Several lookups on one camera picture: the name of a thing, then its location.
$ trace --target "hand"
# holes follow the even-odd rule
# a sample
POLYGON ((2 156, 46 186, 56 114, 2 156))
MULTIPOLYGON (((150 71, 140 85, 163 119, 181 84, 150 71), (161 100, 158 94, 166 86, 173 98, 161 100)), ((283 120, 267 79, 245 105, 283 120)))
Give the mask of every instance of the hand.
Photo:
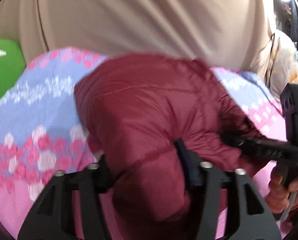
MULTIPOLYGON (((271 180, 269 182, 270 192, 266 198, 268 206, 273 214, 280 214, 289 206, 289 194, 298 191, 298 177, 295 178, 286 189, 282 184, 282 175, 275 171, 271 172, 271 180)), ((296 200, 291 208, 294 210, 298 207, 298 194, 296 200)))

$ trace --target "beige fabric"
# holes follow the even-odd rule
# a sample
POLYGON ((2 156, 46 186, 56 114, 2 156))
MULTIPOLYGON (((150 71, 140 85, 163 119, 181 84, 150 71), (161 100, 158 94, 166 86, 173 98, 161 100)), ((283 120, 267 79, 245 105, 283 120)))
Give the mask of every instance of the beige fabric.
POLYGON ((264 78, 273 15, 273 0, 2 0, 0 38, 19 42, 26 62, 76 46, 202 57, 264 78))
POLYGON ((291 38, 276 30, 265 83, 279 102, 287 83, 298 84, 298 53, 291 38))

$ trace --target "red puffer jacket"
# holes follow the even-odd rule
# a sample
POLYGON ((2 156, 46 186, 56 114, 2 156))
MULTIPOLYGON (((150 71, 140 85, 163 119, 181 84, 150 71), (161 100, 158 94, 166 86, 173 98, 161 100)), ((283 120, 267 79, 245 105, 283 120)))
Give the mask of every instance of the red puffer jacket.
POLYGON ((186 239, 191 197, 177 138, 226 171, 244 168, 253 177, 266 164, 221 142, 221 132, 262 135, 199 60, 108 60, 76 85, 75 98, 116 179, 113 204, 125 240, 186 239))

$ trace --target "green pillow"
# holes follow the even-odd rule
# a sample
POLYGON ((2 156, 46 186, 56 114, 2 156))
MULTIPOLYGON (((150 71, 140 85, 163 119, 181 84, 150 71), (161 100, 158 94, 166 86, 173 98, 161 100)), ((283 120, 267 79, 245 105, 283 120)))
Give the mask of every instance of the green pillow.
POLYGON ((25 66, 20 47, 13 41, 0 39, 0 98, 14 86, 25 66))

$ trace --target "metal screw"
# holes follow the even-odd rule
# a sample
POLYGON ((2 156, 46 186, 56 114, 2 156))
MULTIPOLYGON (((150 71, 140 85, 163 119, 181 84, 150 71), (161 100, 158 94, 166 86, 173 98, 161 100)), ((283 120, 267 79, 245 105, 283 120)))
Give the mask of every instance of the metal screw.
POLYGON ((246 170, 244 170, 244 169, 236 169, 234 172, 237 175, 246 175, 247 174, 246 170))
POLYGON ((210 162, 201 162, 200 166, 203 167, 203 168, 206 168, 206 169, 210 169, 210 168, 213 167, 213 164, 210 163, 210 162))
POLYGON ((96 170, 97 168, 99 168, 99 164, 98 163, 90 163, 88 165, 88 169, 89 170, 96 170))
POLYGON ((62 170, 58 170, 58 171, 55 172, 54 175, 55 175, 56 177, 62 177, 64 174, 65 174, 64 171, 62 171, 62 170))

